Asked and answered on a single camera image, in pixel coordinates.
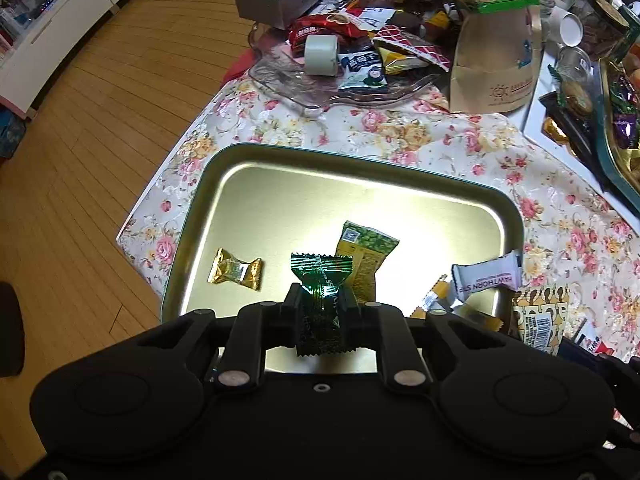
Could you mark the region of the dark green candy packet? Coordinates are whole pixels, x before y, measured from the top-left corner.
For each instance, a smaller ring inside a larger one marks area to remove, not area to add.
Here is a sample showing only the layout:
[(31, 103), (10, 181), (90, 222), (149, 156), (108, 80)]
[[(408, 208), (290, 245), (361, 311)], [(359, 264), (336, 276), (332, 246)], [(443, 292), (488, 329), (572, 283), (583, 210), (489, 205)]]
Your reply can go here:
[(303, 289), (295, 307), (297, 354), (347, 352), (340, 290), (352, 274), (352, 257), (292, 252), (291, 270)]

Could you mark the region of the green pea snack packet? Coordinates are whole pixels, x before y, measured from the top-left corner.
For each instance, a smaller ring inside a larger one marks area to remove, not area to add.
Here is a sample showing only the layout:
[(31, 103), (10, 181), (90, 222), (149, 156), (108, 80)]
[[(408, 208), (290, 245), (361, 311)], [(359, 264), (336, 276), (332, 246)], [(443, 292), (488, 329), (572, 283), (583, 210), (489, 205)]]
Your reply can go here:
[(399, 240), (376, 229), (346, 221), (335, 255), (352, 258), (352, 274), (346, 285), (360, 304), (375, 300), (375, 273), (399, 245)]

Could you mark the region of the orange white small packet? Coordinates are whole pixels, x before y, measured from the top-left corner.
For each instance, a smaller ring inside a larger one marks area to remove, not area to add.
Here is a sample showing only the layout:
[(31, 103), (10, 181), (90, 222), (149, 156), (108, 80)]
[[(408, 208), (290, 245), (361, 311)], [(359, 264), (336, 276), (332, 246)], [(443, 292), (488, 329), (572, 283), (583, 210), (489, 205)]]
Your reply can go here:
[(442, 274), (423, 297), (421, 303), (410, 314), (410, 318), (424, 320), (428, 314), (444, 314), (450, 309), (448, 302), (449, 284), (447, 274)]

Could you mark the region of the gold candy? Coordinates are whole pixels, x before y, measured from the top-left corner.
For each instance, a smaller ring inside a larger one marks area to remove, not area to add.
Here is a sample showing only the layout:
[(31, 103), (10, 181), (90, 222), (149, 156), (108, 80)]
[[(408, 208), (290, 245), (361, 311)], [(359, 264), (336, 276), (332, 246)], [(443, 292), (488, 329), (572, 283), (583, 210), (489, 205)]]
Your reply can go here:
[(209, 284), (232, 282), (251, 290), (258, 290), (262, 284), (263, 265), (262, 258), (243, 261), (228, 250), (218, 248), (207, 281)]

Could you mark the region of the white hawthorn strip packet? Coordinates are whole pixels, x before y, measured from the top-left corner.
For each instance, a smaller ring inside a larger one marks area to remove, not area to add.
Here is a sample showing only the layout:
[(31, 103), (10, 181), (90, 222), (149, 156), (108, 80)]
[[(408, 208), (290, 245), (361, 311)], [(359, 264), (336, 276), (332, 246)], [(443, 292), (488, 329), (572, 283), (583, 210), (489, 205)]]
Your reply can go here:
[(522, 286), (521, 264), (522, 256), (515, 250), (479, 263), (454, 264), (451, 273), (457, 300), (465, 302), (469, 296), (490, 288), (517, 292)]

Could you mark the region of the yellow patterned snack packet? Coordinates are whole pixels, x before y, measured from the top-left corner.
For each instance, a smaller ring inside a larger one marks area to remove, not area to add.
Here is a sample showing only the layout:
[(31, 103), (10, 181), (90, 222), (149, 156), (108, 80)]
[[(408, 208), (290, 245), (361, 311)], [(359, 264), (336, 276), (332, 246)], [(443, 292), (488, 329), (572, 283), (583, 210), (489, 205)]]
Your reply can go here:
[(570, 295), (565, 285), (520, 289), (512, 302), (515, 327), (523, 344), (556, 356), (564, 335)]

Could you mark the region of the red white hawthorn packet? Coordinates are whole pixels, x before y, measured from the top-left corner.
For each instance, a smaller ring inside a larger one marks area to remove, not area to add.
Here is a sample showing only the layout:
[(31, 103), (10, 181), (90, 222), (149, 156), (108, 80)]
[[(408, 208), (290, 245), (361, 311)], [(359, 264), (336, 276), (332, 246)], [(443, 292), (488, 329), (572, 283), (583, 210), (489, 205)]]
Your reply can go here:
[(614, 349), (603, 342), (597, 333), (596, 326), (589, 320), (585, 320), (584, 324), (580, 326), (574, 337), (574, 343), (594, 356), (598, 354), (612, 356), (614, 354)]

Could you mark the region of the gold tray with snacks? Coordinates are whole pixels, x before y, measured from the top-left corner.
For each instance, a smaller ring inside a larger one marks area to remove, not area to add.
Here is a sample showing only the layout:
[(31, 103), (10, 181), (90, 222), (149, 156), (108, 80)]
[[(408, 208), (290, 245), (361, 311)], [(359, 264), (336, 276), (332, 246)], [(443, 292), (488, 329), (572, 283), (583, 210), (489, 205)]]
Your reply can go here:
[(605, 177), (639, 214), (639, 88), (623, 66), (598, 64), (596, 147)]

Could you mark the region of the empty gold tin tray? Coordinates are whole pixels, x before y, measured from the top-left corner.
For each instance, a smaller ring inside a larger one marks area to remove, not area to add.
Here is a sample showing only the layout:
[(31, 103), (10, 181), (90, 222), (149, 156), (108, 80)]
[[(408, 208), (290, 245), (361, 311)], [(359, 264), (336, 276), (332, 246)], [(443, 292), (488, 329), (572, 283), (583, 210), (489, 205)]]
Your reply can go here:
[[(395, 237), (375, 275), (375, 298), (410, 313), (440, 274), (524, 242), (521, 215), (503, 192), (468, 180), (331, 153), (241, 143), (207, 164), (182, 227), (162, 318), (190, 311), (236, 315), (282, 300), (292, 252), (331, 255), (346, 221)], [(218, 248), (262, 258), (251, 290), (207, 277)]]

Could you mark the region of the floral tablecloth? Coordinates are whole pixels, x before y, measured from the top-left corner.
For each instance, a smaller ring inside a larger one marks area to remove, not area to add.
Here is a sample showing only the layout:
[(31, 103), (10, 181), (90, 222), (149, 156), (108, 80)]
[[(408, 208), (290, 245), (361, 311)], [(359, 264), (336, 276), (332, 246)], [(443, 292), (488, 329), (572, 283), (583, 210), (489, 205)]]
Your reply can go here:
[(570, 286), (567, 336), (589, 320), (613, 356), (638, 354), (638, 223), (625, 221), (508, 118), (450, 112), (432, 87), (388, 107), (308, 110), (247, 76), (225, 84), (160, 165), (117, 235), (154, 292), (165, 288), (206, 164), (240, 142), (382, 160), (498, 188), (524, 219), (525, 283)]

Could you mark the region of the raisin packet in dish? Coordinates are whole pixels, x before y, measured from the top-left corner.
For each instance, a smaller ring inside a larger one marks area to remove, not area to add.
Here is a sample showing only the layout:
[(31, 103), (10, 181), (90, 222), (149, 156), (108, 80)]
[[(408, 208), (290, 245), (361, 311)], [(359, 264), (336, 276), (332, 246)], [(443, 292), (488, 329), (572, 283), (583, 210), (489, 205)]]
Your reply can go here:
[(381, 55), (373, 50), (343, 53), (338, 56), (343, 71), (340, 91), (386, 92), (388, 83)]

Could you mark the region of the clear glass dish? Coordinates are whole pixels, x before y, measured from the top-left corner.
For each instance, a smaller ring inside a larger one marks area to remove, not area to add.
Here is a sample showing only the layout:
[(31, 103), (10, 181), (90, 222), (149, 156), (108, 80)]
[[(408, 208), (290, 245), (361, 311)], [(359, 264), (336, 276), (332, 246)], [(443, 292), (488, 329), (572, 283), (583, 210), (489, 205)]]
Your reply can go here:
[(340, 90), (338, 87), (344, 79), (342, 70), (338, 70), (335, 77), (307, 75), (303, 65), (295, 61), (288, 50), (287, 36), (284, 30), (265, 24), (252, 25), (247, 40), (253, 50), (254, 64), (248, 76), (256, 84), (302, 107), (320, 110), (334, 104), (386, 105), (416, 96), (430, 84), (440, 87), (448, 81), (443, 70), (430, 65), (387, 76), (388, 89), (383, 92)]

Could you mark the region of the white tape roll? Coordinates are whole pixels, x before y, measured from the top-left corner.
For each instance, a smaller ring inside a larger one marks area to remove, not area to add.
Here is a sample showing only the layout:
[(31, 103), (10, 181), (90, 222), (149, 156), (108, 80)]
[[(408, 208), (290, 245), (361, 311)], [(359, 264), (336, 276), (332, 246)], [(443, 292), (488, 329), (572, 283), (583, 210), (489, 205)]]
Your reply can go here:
[(312, 35), (306, 39), (304, 71), (311, 76), (337, 74), (338, 39), (333, 35)]

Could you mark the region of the red snack packet in dish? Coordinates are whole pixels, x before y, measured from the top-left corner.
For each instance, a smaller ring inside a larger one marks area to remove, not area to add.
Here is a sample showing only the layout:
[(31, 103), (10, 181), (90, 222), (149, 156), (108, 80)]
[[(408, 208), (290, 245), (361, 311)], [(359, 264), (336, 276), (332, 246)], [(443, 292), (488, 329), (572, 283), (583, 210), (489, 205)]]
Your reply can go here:
[(288, 32), (292, 53), (298, 58), (302, 56), (307, 38), (316, 35), (337, 36), (339, 44), (349, 44), (368, 33), (341, 13), (306, 15), (296, 20)]

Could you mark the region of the large kraft paper snack bag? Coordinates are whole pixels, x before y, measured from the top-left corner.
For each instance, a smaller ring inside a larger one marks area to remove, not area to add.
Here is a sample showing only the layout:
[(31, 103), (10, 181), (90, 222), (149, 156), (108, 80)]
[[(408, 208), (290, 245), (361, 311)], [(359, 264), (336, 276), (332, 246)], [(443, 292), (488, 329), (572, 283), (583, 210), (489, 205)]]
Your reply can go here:
[(469, 114), (507, 113), (526, 104), (541, 48), (539, 0), (454, 0), (463, 14), (450, 105)]

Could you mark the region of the small glass cookie jar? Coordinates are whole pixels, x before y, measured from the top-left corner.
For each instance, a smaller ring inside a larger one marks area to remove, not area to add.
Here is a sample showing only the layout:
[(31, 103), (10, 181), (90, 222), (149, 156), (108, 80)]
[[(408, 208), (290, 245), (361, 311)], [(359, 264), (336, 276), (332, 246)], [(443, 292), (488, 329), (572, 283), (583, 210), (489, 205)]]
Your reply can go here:
[(562, 47), (552, 77), (559, 104), (576, 117), (590, 118), (593, 102), (589, 93), (591, 61), (587, 53), (578, 47)]

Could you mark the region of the white jar lid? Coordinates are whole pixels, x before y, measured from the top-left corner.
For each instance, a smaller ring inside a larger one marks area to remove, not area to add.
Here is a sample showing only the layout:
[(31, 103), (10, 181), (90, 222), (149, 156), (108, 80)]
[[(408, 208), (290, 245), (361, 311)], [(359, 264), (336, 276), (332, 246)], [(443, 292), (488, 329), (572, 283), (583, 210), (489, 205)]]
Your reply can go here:
[(567, 47), (577, 47), (582, 42), (582, 22), (573, 13), (564, 13), (558, 26), (559, 38)]

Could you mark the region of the white tv cabinet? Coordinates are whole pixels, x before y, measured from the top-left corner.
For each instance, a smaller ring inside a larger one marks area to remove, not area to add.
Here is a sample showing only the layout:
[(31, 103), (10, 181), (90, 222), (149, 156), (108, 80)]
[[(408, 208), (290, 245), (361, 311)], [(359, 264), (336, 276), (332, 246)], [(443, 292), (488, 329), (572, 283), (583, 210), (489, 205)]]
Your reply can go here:
[(54, 0), (1, 55), (1, 104), (23, 119), (64, 58), (120, 0)]

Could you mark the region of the large glass jar brown lid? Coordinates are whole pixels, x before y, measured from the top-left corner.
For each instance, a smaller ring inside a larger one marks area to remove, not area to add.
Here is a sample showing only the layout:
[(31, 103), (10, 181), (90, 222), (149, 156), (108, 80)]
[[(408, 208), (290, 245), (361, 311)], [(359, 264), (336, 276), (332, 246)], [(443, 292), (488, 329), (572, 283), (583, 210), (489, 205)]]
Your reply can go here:
[(625, 37), (629, 23), (608, 0), (587, 0), (584, 10), (582, 48), (597, 61)]

